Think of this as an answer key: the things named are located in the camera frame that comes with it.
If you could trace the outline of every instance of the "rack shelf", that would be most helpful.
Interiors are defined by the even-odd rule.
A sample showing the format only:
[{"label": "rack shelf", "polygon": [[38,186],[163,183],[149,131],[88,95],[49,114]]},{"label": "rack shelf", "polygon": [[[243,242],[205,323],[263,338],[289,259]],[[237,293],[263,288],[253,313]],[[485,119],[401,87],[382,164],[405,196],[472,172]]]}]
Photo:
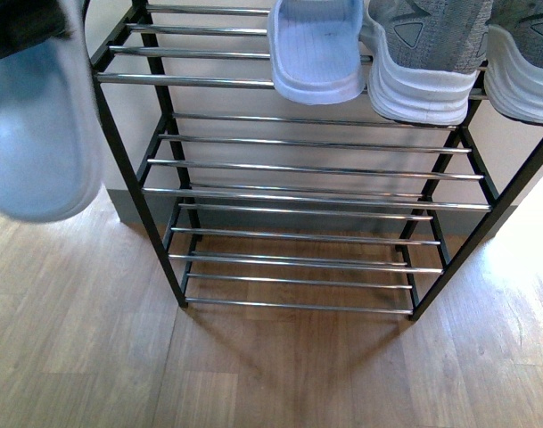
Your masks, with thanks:
[{"label": "rack shelf", "polygon": [[[159,262],[169,280],[179,305],[185,308],[188,303],[225,304],[287,309],[319,309],[358,312],[374,312],[410,316],[418,319],[433,302],[448,280],[471,254],[479,241],[496,225],[509,208],[512,201],[529,183],[543,164],[543,139],[539,142],[531,156],[524,162],[506,189],[499,193],[488,172],[477,145],[469,131],[469,125],[480,102],[487,99],[482,88],[482,79],[470,95],[470,106],[467,118],[457,127],[417,127],[414,125],[395,123],[388,120],[371,119],[333,119],[325,117],[289,117],[269,116],[267,114],[244,115],[220,114],[209,111],[175,111],[169,86],[193,86],[203,88],[226,88],[249,91],[252,89],[273,89],[273,82],[264,78],[221,78],[167,75],[164,69],[165,59],[180,60],[216,60],[238,62],[265,62],[269,60],[268,52],[235,52],[234,50],[189,49],[182,46],[159,46],[157,35],[179,35],[195,37],[247,37],[263,38],[267,31],[260,28],[210,27],[186,25],[158,25],[152,20],[153,14],[230,16],[241,20],[245,17],[264,18],[267,9],[249,7],[219,6],[178,6],[148,4],[146,1],[134,0],[133,5],[122,17],[101,47],[91,58],[94,70],[94,83],[99,114],[103,131],[120,172],[124,177],[128,190],[134,200],[146,232],[156,251]],[[142,38],[144,46],[126,45],[131,34]],[[150,74],[108,71],[115,57],[145,58],[148,61]],[[368,66],[372,57],[362,56],[362,62]],[[145,148],[139,168],[135,171],[131,165],[126,147],[107,100],[102,85],[148,85],[155,88],[161,109],[158,125],[152,132],[150,143]],[[196,135],[194,132],[180,132],[182,121],[208,121],[217,124],[222,131],[221,136]],[[230,125],[250,122],[252,135],[229,136]],[[395,144],[389,142],[354,142],[328,141],[307,138],[273,138],[258,135],[258,127],[265,124],[295,124],[304,127],[355,127],[383,129],[421,129],[442,133],[444,145],[437,147],[428,144]],[[160,156],[161,147],[166,145],[172,157]],[[190,147],[242,146],[255,152],[257,149],[280,149],[285,147],[300,150],[321,150],[331,152],[393,152],[397,156],[433,156],[433,167],[428,170],[417,169],[380,169],[356,168],[350,165],[325,166],[312,162],[305,164],[285,164],[271,160],[229,161],[188,159]],[[472,167],[473,173],[457,173],[448,171],[452,159],[463,157]],[[151,172],[157,169],[173,168],[176,170],[179,183],[173,186],[149,185]],[[227,180],[192,180],[191,173],[197,170],[209,170],[223,173],[234,172],[234,181]],[[264,183],[252,183],[246,174],[264,175]],[[299,177],[314,175],[318,177],[377,177],[389,180],[415,181],[424,184],[421,192],[409,188],[384,190],[361,188],[356,191],[329,186],[285,184],[281,181],[269,182],[271,177]],[[483,202],[435,202],[433,195],[440,182],[452,185],[476,185],[481,189]],[[160,236],[154,224],[146,195],[166,195],[175,199],[170,213],[166,233]],[[452,258],[449,255],[446,237],[440,224],[443,211],[456,210],[482,214],[482,220],[466,239],[464,245]],[[222,227],[203,224],[204,213],[232,213],[242,219],[243,215],[259,218],[299,217],[324,218],[329,224],[338,220],[376,221],[384,224],[401,225],[401,233],[397,236],[364,234],[357,231],[333,233],[311,233],[309,230],[268,230],[253,229],[250,226]],[[418,224],[427,224],[432,230],[433,239],[415,239],[414,232]],[[203,238],[225,240],[225,243],[239,240],[253,242],[252,248],[261,248],[261,253],[241,253],[234,251],[230,245],[226,251],[213,251],[209,245],[202,245]],[[174,250],[174,241],[188,239],[187,251]],[[328,258],[310,256],[307,252],[270,254],[265,251],[265,242],[292,243],[295,249],[301,245],[342,244],[349,247],[383,247],[391,252],[387,259],[365,256],[355,251],[352,257]],[[424,247],[437,252],[441,266],[417,266],[412,263],[410,249]],[[178,280],[173,263],[185,263],[184,273]],[[236,265],[249,269],[245,275],[230,275],[218,266]],[[273,275],[269,269],[275,268]],[[293,276],[292,268],[302,268],[313,272],[307,277]],[[418,296],[416,278],[418,276],[435,277],[433,285],[423,296]],[[359,307],[346,305],[313,305],[294,302],[262,302],[247,300],[222,300],[190,295],[188,286],[191,282],[206,284],[209,282],[227,284],[268,284],[290,285],[293,287],[313,287],[317,290],[355,289],[361,292],[401,293],[396,300],[381,299],[385,302],[398,301],[399,305],[388,304],[387,307]]]}]

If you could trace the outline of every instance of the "sneaker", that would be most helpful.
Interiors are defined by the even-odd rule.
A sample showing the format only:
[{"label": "sneaker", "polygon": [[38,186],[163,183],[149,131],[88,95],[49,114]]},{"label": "sneaker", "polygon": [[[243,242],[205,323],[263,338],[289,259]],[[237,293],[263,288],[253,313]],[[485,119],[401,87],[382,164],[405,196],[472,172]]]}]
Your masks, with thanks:
[{"label": "sneaker", "polygon": [[277,0],[267,25],[277,92],[303,104],[342,103],[360,95],[363,12],[363,0]]},{"label": "sneaker", "polygon": [[101,186],[103,135],[78,0],[59,0],[68,36],[0,59],[0,211],[23,221],[72,217]]},{"label": "sneaker", "polygon": [[497,111],[543,123],[543,0],[495,0],[485,90]]},{"label": "sneaker", "polygon": [[371,0],[362,42],[368,93],[387,119],[457,125],[487,50],[492,0]]}]

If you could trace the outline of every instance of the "baseboard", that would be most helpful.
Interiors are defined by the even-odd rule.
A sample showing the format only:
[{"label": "baseboard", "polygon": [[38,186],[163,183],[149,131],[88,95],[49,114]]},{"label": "baseboard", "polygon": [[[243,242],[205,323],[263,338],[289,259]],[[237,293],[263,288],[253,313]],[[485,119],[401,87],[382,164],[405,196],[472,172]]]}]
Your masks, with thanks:
[{"label": "baseboard", "polygon": [[[108,190],[112,203],[119,213],[120,221],[123,223],[139,223],[140,218],[135,205],[126,190]],[[174,206],[174,198],[157,195],[147,195],[146,200],[151,209],[154,221],[158,225],[165,225],[169,221],[170,212]],[[210,203],[221,203],[222,201],[210,200]],[[235,205],[242,205],[241,202],[234,202]],[[298,208],[315,208],[310,205],[305,207],[298,205]],[[494,236],[505,221],[513,214],[516,206],[510,207],[505,215],[497,222],[496,226],[488,233],[488,237]],[[200,221],[204,227],[269,227],[269,228],[290,228],[304,230],[325,230],[337,231],[347,230],[356,232],[375,233],[399,233],[404,226],[403,221],[372,220],[363,218],[329,218],[325,223],[324,217],[302,216],[302,215],[261,215],[256,213],[225,212],[225,211],[199,211]],[[479,212],[468,212],[459,210],[448,210],[440,212],[441,227],[448,235],[469,235],[481,221],[483,214]],[[186,215],[181,216],[180,226],[188,226]],[[420,224],[418,232],[430,234],[431,229],[425,222]]]}]

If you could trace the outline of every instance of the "shoe rack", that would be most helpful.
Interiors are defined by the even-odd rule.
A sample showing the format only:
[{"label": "shoe rack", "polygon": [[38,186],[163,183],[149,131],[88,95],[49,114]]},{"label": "shoe rack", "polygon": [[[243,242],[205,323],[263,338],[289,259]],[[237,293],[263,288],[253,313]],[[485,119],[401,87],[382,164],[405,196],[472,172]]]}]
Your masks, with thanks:
[{"label": "shoe rack", "polygon": [[[529,158],[523,163],[509,185],[500,193],[488,172],[487,165],[480,156],[477,145],[469,131],[469,124],[476,113],[482,100],[487,96],[482,90],[482,78],[478,79],[475,89],[471,93],[469,112],[465,121],[457,126],[448,128],[448,137],[442,147],[420,147],[416,145],[383,145],[378,143],[355,144],[353,150],[395,152],[396,156],[419,156],[420,154],[432,155],[435,163],[427,172],[412,172],[407,170],[379,170],[379,169],[354,169],[354,168],[325,168],[322,166],[308,165],[304,167],[273,165],[261,160],[258,164],[228,163],[228,162],[204,162],[188,159],[185,144],[202,144],[206,141],[218,144],[246,144],[248,147],[256,147],[262,144],[277,144],[277,140],[268,141],[257,138],[258,127],[269,123],[292,123],[307,127],[377,127],[386,128],[416,128],[415,126],[387,121],[373,123],[361,120],[344,120],[332,118],[295,118],[295,117],[268,117],[255,114],[247,115],[220,115],[209,114],[202,111],[175,112],[169,86],[201,86],[227,88],[230,91],[246,91],[250,89],[273,89],[270,80],[261,79],[232,79],[232,78],[205,78],[178,75],[167,75],[164,69],[164,59],[190,58],[190,59],[216,59],[237,61],[265,61],[268,55],[264,53],[236,53],[215,50],[189,50],[174,47],[161,47],[157,35],[196,35],[212,37],[228,37],[231,35],[244,37],[264,37],[264,29],[241,28],[212,28],[197,25],[193,27],[155,25],[152,16],[156,13],[193,14],[200,21],[202,17],[209,15],[235,16],[238,22],[248,16],[264,17],[267,10],[259,8],[242,7],[206,7],[206,6],[174,6],[152,5],[146,1],[134,0],[132,6],[114,27],[110,35],[103,41],[101,47],[91,58],[94,71],[94,83],[96,101],[98,104],[100,119],[104,134],[111,147],[113,156],[118,163],[119,170],[126,182],[129,193],[138,210],[152,246],[156,251],[158,260],[168,278],[170,286],[180,307],[188,304],[228,304],[259,307],[279,307],[289,309],[325,309],[365,311],[389,314],[400,314],[417,320],[436,296],[448,283],[451,277],[458,271],[464,261],[476,248],[481,239],[503,217],[511,203],[529,183],[538,169],[543,165],[543,138],[533,150]],[[137,33],[142,37],[143,47],[131,47],[125,45],[131,34]],[[146,58],[150,67],[150,74],[131,74],[130,70],[124,73],[107,71],[113,59],[119,55],[129,58]],[[363,62],[372,61],[369,57],[363,57]],[[139,167],[135,170],[131,166],[127,149],[120,136],[118,124],[112,117],[109,104],[103,93],[103,84],[116,85],[150,85],[154,86],[161,115],[158,125],[151,129],[152,136],[146,147],[144,157]],[[202,136],[181,136],[178,125],[181,120],[209,121],[210,124],[220,124],[226,127],[230,122],[250,122],[254,133],[253,139],[241,138],[206,138]],[[159,159],[158,152],[162,144],[169,144],[172,159]],[[279,144],[293,147],[319,147],[332,151],[349,148],[345,144],[324,144],[312,141],[281,141]],[[465,156],[473,169],[473,174],[455,174],[448,172],[448,165],[455,156]],[[147,185],[147,179],[152,170],[171,167],[177,169],[179,185],[174,188],[156,188]],[[237,182],[233,184],[192,182],[190,171],[193,169],[225,169],[236,173]],[[297,186],[275,185],[246,185],[242,180],[242,174],[253,171],[274,170],[281,174],[335,174],[355,175],[362,177],[389,177],[400,179],[425,180],[422,192],[418,194],[377,193],[376,189],[366,189],[360,194],[351,192],[333,191],[321,188],[300,188]],[[479,186],[486,203],[464,202],[435,202],[433,200],[436,187],[442,180],[448,180],[452,185],[457,183],[472,182]],[[161,236],[154,224],[147,195],[165,194],[176,198],[176,203],[170,214],[167,232]],[[213,228],[202,224],[203,211],[225,212],[227,215],[241,216],[245,212],[256,213],[260,216],[276,216],[288,212],[290,215],[324,218],[325,221],[334,222],[348,218],[374,218],[377,221],[401,222],[401,234],[395,238],[375,237],[371,235],[321,235],[293,232],[270,232],[268,229],[239,230],[227,227]],[[473,232],[467,237],[465,243],[454,257],[450,257],[446,238],[441,228],[440,215],[444,210],[475,211],[482,214],[482,219]],[[181,226],[183,218],[190,226]],[[416,227],[421,223],[429,223],[432,230],[431,240],[417,240],[413,238]],[[304,245],[306,243],[344,243],[348,245],[385,246],[390,247],[393,256],[387,261],[369,261],[364,259],[326,259],[311,257],[293,257],[290,255],[266,255],[266,254],[237,254],[233,252],[206,252],[202,251],[201,243],[205,236],[210,241],[215,239],[252,239],[264,242],[268,239],[295,241]],[[187,251],[174,253],[173,241],[189,238]],[[437,252],[441,266],[424,267],[412,264],[411,249],[413,246],[430,246]],[[182,277],[177,277],[173,263],[185,265]],[[219,272],[214,270],[225,264],[245,267],[245,275],[230,276],[226,270]],[[257,267],[277,267],[276,277],[257,276],[253,272]],[[324,276],[312,276],[308,279],[285,276],[287,267],[299,267],[305,271],[318,269],[321,272],[329,272]],[[362,278],[360,281],[346,281],[337,272],[358,272]],[[389,274],[402,278],[401,284],[370,284],[369,276],[379,277],[379,274]],[[437,277],[431,288],[424,295],[418,295],[416,280],[419,276],[434,275]],[[354,287],[360,292],[389,292],[401,293],[403,307],[355,307],[355,306],[318,306],[307,305],[299,302],[274,303],[265,301],[244,300],[220,300],[200,297],[190,297],[187,293],[193,284],[210,281],[225,282],[226,284],[250,282],[250,284],[270,283],[277,285],[305,285],[317,288],[317,292],[325,287]]]}]

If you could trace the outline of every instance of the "slipper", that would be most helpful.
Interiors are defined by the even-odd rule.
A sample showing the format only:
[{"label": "slipper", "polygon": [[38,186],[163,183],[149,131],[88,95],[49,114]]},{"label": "slipper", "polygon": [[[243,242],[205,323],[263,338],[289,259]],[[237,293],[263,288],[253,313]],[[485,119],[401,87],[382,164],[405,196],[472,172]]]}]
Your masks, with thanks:
[{"label": "slipper", "polygon": [[102,183],[81,8],[78,0],[58,4],[64,37],[0,59],[0,211],[22,221],[72,217]]},{"label": "slipper", "polygon": [[267,24],[277,92],[303,104],[342,103],[360,95],[363,11],[362,0],[278,0]]}]

